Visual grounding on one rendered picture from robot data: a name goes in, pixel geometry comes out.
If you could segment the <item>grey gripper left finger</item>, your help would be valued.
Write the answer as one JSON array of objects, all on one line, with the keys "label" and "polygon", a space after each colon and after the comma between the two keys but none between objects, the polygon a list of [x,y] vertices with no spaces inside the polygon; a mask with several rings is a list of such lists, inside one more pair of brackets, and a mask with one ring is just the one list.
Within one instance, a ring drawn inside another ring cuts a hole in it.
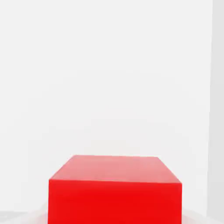
[{"label": "grey gripper left finger", "polygon": [[31,214],[28,224],[48,224],[48,204],[45,203]]}]

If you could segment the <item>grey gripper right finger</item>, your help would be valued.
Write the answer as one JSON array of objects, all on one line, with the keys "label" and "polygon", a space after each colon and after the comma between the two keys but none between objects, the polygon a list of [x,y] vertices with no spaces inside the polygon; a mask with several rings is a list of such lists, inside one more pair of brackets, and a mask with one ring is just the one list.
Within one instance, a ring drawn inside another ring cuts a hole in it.
[{"label": "grey gripper right finger", "polygon": [[193,211],[183,210],[182,224],[201,224],[200,216]]}]

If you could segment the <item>small red cube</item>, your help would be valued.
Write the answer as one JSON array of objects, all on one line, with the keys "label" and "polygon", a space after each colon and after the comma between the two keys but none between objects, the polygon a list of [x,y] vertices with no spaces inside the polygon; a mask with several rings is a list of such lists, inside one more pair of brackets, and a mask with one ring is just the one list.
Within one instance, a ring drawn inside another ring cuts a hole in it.
[{"label": "small red cube", "polygon": [[182,183],[158,157],[75,155],[49,179],[48,224],[182,224]]}]

